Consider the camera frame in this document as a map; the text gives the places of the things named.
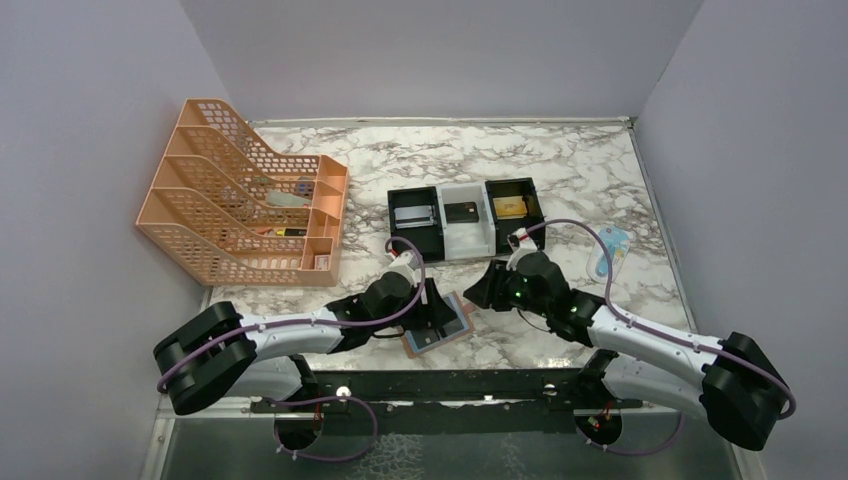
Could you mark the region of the brown leather card holder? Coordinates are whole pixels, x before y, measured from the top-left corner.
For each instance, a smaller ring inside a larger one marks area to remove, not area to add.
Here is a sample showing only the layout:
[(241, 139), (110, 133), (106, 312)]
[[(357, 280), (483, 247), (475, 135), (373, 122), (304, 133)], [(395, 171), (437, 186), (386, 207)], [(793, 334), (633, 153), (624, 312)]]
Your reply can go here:
[(408, 358), (420, 357), (474, 331), (469, 313), (476, 307), (466, 307), (456, 292), (445, 295), (443, 300), (455, 314), (455, 318), (436, 329), (406, 331), (401, 340)]

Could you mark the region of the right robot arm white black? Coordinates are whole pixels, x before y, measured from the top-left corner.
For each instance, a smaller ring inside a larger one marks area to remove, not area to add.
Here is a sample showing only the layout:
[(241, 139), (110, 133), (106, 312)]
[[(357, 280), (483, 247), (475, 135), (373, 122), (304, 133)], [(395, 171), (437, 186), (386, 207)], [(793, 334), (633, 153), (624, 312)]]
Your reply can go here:
[(571, 288), (543, 252), (514, 269), (493, 260), (464, 297), (481, 309), (542, 317), (563, 340), (592, 347), (601, 393), (646, 401), (703, 418), (730, 443), (764, 449), (789, 396), (758, 343), (734, 332), (725, 339), (675, 330)]

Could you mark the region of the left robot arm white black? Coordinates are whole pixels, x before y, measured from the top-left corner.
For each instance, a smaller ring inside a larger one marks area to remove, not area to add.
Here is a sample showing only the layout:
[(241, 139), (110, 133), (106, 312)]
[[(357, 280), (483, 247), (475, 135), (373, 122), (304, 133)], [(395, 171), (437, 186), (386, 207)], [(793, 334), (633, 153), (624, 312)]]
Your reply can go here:
[(309, 313), (245, 316), (221, 301), (154, 347), (161, 374), (156, 388), (178, 415), (225, 397), (294, 401), (309, 388), (300, 355), (351, 351), (387, 328), (399, 335), (441, 332), (459, 317), (433, 279), (418, 282), (399, 273), (385, 273), (365, 291)]

